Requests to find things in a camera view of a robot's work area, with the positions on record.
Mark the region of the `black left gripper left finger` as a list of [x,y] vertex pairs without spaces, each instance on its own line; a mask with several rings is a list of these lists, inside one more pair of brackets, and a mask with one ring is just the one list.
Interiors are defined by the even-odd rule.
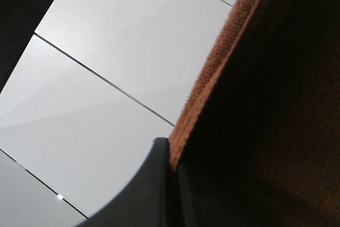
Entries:
[[131,181],[79,226],[166,226],[168,157],[168,139],[156,138]]

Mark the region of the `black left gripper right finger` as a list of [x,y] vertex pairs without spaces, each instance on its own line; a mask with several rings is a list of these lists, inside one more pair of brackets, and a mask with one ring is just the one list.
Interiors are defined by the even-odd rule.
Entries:
[[239,226],[233,190],[205,167],[181,163],[177,177],[185,226]]

